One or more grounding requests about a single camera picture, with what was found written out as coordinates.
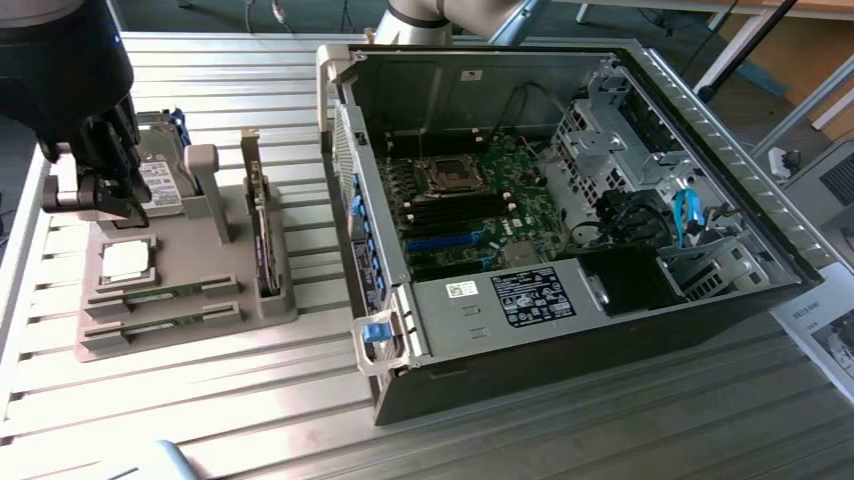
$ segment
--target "slatted metal surface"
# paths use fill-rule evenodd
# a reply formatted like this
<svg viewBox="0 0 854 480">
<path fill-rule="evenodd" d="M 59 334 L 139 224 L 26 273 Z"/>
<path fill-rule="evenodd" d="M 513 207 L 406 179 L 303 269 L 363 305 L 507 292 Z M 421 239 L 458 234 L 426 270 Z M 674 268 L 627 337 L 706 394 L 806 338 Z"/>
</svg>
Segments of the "slatted metal surface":
<svg viewBox="0 0 854 480">
<path fill-rule="evenodd" d="M 243 176 L 238 130 L 262 129 L 300 318 L 78 363 L 87 227 L 42 215 L 3 365 L 0 478 L 88 478 L 158 438 L 211 478 L 854 477 L 854 411 L 768 316 L 691 350 L 373 426 L 314 125 L 312 52 L 357 40 L 126 34 L 138 109 L 184 109 L 194 142 L 220 147 L 223 183 Z"/>
</svg>

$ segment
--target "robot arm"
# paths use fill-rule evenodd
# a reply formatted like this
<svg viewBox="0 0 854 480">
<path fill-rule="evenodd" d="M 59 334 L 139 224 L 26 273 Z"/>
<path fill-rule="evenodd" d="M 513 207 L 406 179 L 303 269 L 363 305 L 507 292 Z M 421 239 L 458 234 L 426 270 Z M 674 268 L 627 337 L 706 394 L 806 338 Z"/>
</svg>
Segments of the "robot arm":
<svg viewBox="0 0 854 480">
<path fill-rule="evenodd" d="M 498 45 L 517 45 L 549 0 L 390 0 L 377 42 L 447 45 L 451 22 Z"/>
<path fill-rule="evenodd" d="M 0 114 L 30 127 L 60 175 L 43 207 L 147 226 L 134 71 L 104 0 L 3 0 Z"/>
</svg>

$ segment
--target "orange wall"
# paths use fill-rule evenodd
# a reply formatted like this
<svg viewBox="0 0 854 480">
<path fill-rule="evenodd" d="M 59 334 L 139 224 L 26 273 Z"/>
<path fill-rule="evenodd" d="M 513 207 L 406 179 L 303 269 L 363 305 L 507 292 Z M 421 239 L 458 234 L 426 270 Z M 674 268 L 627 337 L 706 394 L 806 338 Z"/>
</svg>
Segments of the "orange wall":
<svg viewBox="0 0 854 480">
<path fill-rule="evenodd" d="M 743 15 L 730 17 L 721 28 L 725 39 L 733 38 L 745 21 Z M 852 54 L 854 54 L 854 22 L 785 18 L 754 50 L 750 60 L 789 87 L 786 99 L 793 105 L 798 105 Z M 810 119 L 816 120 L 852 88 L 854 88 L 854 79 L 838 88 L 824 104 L 813 110 Z M 825 134 L 832 140 L 844 134 L 854 138 L 854 132 L 846 134 L 852 128 L 854 128 L 854 106 L 849 107 L 825 128 Z"/>
</svg>

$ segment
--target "gray parts holder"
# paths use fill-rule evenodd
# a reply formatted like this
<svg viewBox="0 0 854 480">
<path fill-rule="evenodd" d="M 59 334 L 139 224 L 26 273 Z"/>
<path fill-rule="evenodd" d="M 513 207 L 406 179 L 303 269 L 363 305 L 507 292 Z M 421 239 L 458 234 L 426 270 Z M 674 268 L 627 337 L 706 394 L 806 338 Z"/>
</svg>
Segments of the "gray parts holder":
<svg viewBox="0 0 854 480">
<path fill-rule="evenodd" d="M 183 214 L 152 218 L 144 230 L 90 225 L 75 344 L 83 362 L 296 319 L 278 196 L 267 208 L 282 289 L 262 298 L 244 189 L 218 188 L 214 146 L 187 147 L 186 158 L 203 195 L 183 199 Z M 104 248 L 139 240 L 150 246 L 150 274 L 104 285 Z"/>
</svg>

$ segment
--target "motherboard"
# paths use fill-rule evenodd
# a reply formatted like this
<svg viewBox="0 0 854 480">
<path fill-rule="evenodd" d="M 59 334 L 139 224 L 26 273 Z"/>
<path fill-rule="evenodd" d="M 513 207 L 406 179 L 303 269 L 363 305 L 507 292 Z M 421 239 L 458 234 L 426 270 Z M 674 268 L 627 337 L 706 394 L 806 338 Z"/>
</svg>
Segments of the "motherboard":
<svg viewBox="0 0 854 480">
<path fill-rule="evenodd" d="M 525 139 L 479 153 L 387 158 L 386 196 L 417 281 L 534 265 L 566 245 L 562 213 Z"/>
</svg>

